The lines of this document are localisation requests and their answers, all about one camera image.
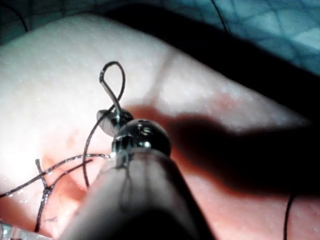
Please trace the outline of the left arm needle driver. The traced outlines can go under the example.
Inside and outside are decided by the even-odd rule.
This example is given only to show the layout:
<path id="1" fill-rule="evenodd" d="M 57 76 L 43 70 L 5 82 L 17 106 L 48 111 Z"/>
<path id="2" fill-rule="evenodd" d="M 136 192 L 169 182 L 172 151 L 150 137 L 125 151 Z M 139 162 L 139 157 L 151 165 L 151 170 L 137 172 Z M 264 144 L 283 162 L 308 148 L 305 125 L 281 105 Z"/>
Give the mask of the left arm needle driver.
<path id="1" fill-rule="evenodd" d="M 15 225 L 0 221 L 0 239 L 1 240 L 32 240 L 32 235 Z"/>

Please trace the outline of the right arm needle driver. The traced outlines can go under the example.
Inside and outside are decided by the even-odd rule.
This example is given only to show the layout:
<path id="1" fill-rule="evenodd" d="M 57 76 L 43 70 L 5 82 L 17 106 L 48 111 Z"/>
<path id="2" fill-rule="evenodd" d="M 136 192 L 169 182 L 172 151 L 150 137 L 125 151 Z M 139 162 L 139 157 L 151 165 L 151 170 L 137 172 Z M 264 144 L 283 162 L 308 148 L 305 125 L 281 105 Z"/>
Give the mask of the right arm needle driver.
<path id="1" fill-rule="evenodd" d="M 172 144 L 167 132 L 158 123 L 146 119 L 133 119 L 115 134 L 111 151 L 118 154 L 137 148 L 153 149 L 169 156 Z"/>

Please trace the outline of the right arm needle driver jaw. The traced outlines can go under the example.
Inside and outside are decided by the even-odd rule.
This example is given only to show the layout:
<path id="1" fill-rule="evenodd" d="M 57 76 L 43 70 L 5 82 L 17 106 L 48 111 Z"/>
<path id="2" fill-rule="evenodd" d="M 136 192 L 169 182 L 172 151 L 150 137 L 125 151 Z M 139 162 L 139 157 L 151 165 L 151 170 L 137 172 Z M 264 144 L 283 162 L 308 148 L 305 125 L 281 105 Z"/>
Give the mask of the right arm needle driver jaw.
<path id="1" fill-rule="evenodd" d="M 121 112 L 119 114 L 115 115 L 115 122 L 120 126 L 125 125 L 133 119 L 134 117 L 132 116 L 132 114 L 124 108 L 121 109 Z"/>
<path id="2" fill-rule="evenodd" d="M 115 112 L 102 109 L 96 114 L 96 119 L 99 121 L 99 127 L 108 136 L 113 137 L 118 131 L 118 119 Z"/>

